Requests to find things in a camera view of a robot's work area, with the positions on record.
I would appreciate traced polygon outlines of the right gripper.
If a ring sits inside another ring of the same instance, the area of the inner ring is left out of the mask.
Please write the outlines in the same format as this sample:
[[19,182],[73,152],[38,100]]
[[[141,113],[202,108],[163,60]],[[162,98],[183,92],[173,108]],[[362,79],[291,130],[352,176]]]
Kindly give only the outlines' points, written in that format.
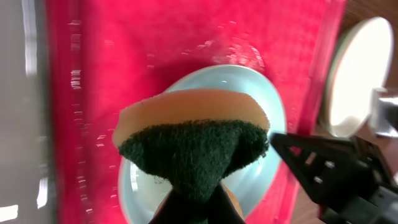
[[317,204],[324,223],[397,224],[397,184],[380,148],[353,136],[275,133],[270,144]]

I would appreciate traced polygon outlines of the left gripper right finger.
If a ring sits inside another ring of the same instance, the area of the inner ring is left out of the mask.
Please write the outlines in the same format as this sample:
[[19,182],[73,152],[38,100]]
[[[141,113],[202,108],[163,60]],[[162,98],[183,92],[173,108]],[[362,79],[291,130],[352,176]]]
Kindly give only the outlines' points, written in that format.
[[245,224],[221,183],[212,193],[207,210],[208,224]]

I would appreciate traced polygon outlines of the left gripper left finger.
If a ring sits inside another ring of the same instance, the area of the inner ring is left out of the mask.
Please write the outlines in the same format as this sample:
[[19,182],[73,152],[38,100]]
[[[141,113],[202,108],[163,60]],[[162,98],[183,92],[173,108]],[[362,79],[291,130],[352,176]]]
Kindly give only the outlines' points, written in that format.
[[172,189],[159,205],[149,224],[186,224],[190,221],[189,203]]

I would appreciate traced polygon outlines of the light blue plate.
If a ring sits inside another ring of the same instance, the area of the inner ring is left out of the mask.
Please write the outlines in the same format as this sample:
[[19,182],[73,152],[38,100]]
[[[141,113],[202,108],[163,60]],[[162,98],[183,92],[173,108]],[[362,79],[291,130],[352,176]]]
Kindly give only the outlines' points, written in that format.
[[[285,133],[284,106],[274,85],[259,72],[239,65],[217,65],[197,70],[167,91],[213,88],[238,91],[254,98],[266,113],[269,134]],[[281,158],[273,147],[266,156],[224,179],[237,198],[246,223],[275,223],[279,200],[272,198]],[[119,202],[128,223],[149,223],[171,185],[145,174],[134,163],[122,159],[119,170]]]

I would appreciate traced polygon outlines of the green yellow sponge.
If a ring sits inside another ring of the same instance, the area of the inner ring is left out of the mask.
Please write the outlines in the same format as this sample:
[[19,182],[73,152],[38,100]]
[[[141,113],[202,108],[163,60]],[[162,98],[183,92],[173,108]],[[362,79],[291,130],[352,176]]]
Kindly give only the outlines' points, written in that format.
[[245,93],[179,90],[124,108],[113,143],[146,174],[205,203],[221,179],[266,154],[269,127],[264,110]]

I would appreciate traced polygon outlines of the white round plate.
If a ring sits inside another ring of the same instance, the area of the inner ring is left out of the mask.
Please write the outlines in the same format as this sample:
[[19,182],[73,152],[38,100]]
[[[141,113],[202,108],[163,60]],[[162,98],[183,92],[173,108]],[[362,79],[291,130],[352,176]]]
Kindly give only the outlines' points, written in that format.
[[332,136],[349,138],[367,121],[373,90],[384,86],[393,50],[392,26],[383,17],[365,19],[338,39],[319,114]]

